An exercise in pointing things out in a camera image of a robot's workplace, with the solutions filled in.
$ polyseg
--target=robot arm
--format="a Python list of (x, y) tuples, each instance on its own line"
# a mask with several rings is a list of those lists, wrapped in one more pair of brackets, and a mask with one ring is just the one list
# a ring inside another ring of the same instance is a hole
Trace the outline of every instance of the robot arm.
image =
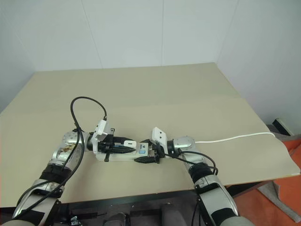
[[(53, 225), (61, 204), (58, 198), (62, 196), (64, 191), (65, 184), (61, 184), (71, 175), (80, 160), (82, 143), (79, 140), (75, 147), (77, 135), (77, 132), (74, 131), (64, 135), (62, 143), (53, 153), (40, 178), (19, 199), (13, 214), (13, 220), (4, 225)], [(89, 136), (88, 133), (83, 133), (84, 143), (87, 142)], [(31, 207), (41, 199), (44, 200), (33, 208)]]
[(253, 226), (248, 219), (240, 217), (233, 198), (218, 177), (208, 167), (202, 155), (190, 152), (196, 149), (190, 137), (181, 137), (167, 142), (168, 153), (188, 161), (185, 166), (199, 196), (198, 204), (206, 226)]

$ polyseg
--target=beige table surface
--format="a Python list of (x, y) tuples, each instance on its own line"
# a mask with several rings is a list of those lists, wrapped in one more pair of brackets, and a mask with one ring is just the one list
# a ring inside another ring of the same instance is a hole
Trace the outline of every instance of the beige table surface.
[[(168, 138), (215, 140), (269, 131), (214, 63), (164, 67), (37, 72), (0, 115), (1, 207), (15, 206), (74, 128), (70, 102), (88, 96), (104, 104), (116, 136), (143, 140), (157, 126)], [(103, 112), (80, 100), (75, 114), (93, 131)], [(198, 144), (224, 185), (297, 175), (300, 169), (272, 135)], [(98, 162), (85, 153), (62, 202), (193, 189), (184, 164)]]

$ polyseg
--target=orange floor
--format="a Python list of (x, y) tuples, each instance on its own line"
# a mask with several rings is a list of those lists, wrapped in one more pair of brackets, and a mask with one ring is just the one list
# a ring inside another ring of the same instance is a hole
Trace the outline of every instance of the orange floor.
[[(284, 144), (289, 153), (294, 151), (292, 159), (301, 167), (301, 140), (284, 142)], [(281, 185), (280, 197), (283, 197), (281, 200), (294, 211), (299, 212), (301, 208), (301, 176), (280, 179), (275, 182)], [(290, 189), (294, 188), (294, 191), (291, 189), (289, 192), (290, 197), (287, 190), (284, 190), (286, 189), (285, 185)], [(256, 226), (301, 226), (301, 222), (295, 223), (257, 189), (235, 198), (235, 202), (240, 215), (251, 220)]]

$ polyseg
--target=black electrical cord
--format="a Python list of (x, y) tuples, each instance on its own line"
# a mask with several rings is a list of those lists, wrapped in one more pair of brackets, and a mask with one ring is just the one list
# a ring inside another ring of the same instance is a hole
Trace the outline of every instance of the black electrical cord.
[[(185, 163), (189, 163), (189, 164), (191, 164), (191, 165), (197, 165), (198, 163), (195, 163), (195, 162), (191, 162), (191, 161), (187, 161), (187, 160), (185, 160), (185, 159), (181, 159), (181, 158), (179, 158), (179, 157), (177, 157), (177, 156), (175, 156), (175, 155), (172, 155), (172, 154), (165, 154), (166, 156), (169, 156), (169, 157), (171, 157), (171, 158), (173, 158), (173, 159), (177, 159), (177, 160), (180, 160), (180, 161), (183, 161), (183, 162), (185, 162)], [(210, 168), (210, 169), (213, 169), (214, 171), (215, 171), (215, 174), (217, 175), (217, 173), (218, 173), (218, 169), (215, 167), (215, 166), (204, 166), (204, 168)]]
[[(90, 97), (77, 97), (77, 98), (73, 99), (73, 101), (76, 101), (76, 100), (78, 100), (78, 99), (92, 100), (92, 101), (94, 101), (95, 103), (97, 103), (98, 105), (100, 105), (100, 107), (101, 107), (101, 108), (103, 109), (103, 111), (104, 111), (104, 117), (103, 117), (103, 119), (104, 119), (104, 120), (107, 120), (107, 111), (105, 110), (104, 106), (103, 106), (101, 103), (99, 103), (97, 100), (94, 100), (93, 98), (90, 98)], [(74, 119), (74, 118), (75, 118), (75, 115), (74, 115), (74, 112), (73, 112), (73, 108), (71, 109), (71, 114), (73, 114), (72, 117), (73, 117), (73, 119)], [(78, 144), (79, 144), (79, 131), (78, 131), (78, 129), (77, 129), (77, 140), (76, 140), (76, 144), (75, 144), (75, 146), (73, 147), (72, 151), (70, 152), (70, 155), (67, 157), (66, 161), (65, 161), (64, 164), (62, 165), (62, 170), (64, 169), (64, 167), (66, 166), (67, 162), (69, 161), (69, 159), (70, 159), (71, 156), (73, 155), (73, 153), (74, 153), (74, 151), (75, 151), (75, 149), (76, 149), (76, 147), (77, 147)]]
[(64, 162), (64, 164), (62, 165), (62, 171), (64, 170), (67, 162), (69, 161), (69, 159), (71, 158), (71, 156), (73, 155), (75, 149), (77, 148), (77, 145), (79, 144), (79, 131), (77, 131), (77, 140), (76, 143), (74, 145), (74, 147), (72, 148), (72, 151), (70, 152), (70, 155), (67, 157), (66, 161)]
[(213, 173), (214, 173), (215, 175), (218, 174), (218, 169), (217, 169), (217, 167), (216, 167), (215, 161), (214, 161), (212, 158), (210, 158), (208, 155), (203, 154), (203, 153), (200, 153), (200, 152), (191, 152), (191, 151), (181, 151), (181, 150), (180, 150), (179, 155), (182, 154), (182, 153), (198, 154), (198, 155), (201, 155), (201, 156), (206, 157), (206, 158), (209, 159), (209, 160), (212, 162), (212, 164), (213, 164), (213, 167), (214, 167)]
[(76, 164), (76, 166), (74, 167), (74, 170), (70, 173), (70, 175), (62, 182), (60, 183), (55, 189), (53, 189), (51, 192), (49, 192), (48, 194), (46, 194), (45, 196), (43, 196), (41, 199), (39, 199), (38, 201), (36, 201), (34, 204), (32, 204), (31, 206), (29, 206), (27, 209), (23, 210), (19, 215), (15, 216), (14, 218), (12, 218), (12, 220), (18, 220), (20, 217), (24, 216), (25, 214), (27, 214), (30, 210), (32, 210), (33, 208), (35, 208), (38, 204), (40, 204), (42, 201), (44, 201), (45, 199), (47, 199), (48, 197), (50, 197), (53, 193), (55, 193), (56, 191), (58, 191), (61, 186), (64, 186), (66, 184), (66, 182), (72, 177), (72, 175), (76, 172), (76, 170), (78, 169), (82, 159), (83, 159), (83, 156), (84, 156), (84, 152), (85, 152), (85, 140), (84, 140), (84, 136), (83, 136), (83, 133), (82, 133), (82, 130), (79, 126), (79, 123), (75, 117), (75, 114), (74, 114), (74, 110), (73, 110), (73, 105), (74, 105), (74, 102), (78, 99), (88, 99), (88, 100), (92, 100), (96, 103), (98, 103), (103, 111), (104, 111), (104, 120), (107, 119), (107, 112), (104, 108), (104, 106), (99, 103), (98, 101), (92, 99), (92, 98), (89, 98), (89, 97), (76, 97), (74, 98), (72, 101), (71, 101), (71, 104), (70, 104), (70, 111), (71, 111), (71, 115), (72, 115), (72, 118), (74, 120), (74, 123), (75, 123), (75, 126), (76, 126), (76, 129), (77, 129), (77, 132), (79, 133), (80, 135), (80, 140), (81, 140), (81, 153), (80, 153), (80, 158), (79, 158), (79, 161), (78, 163)]
[(51, 182), (51, 181), (50, 181), (50, 180), (46, 180), (46, 181), (44, 181), (44, 182), (42, 182), (42, 183), (36, 184), (36, 185), (31, 186), (30, 188), (28, 188), (25, 192), (23, 192), (23, 194), (22, 194), (21, 197), (19, 198), (19, 200), (18, 200), (18, 202), (17, 202), (17, 205), (20, 204), (20, 202), (21, 202), (21, 200), (24, 198), (24, 196), (25, 196), (28, 192), (30, 192), (32, 189), (34, 189), (34, 188), (36, 188), (36, 187), (39, 187), (39, 186), (41, 186), (41, 185), (47, 184), (47, 183), (49, 183), (49, 182)]

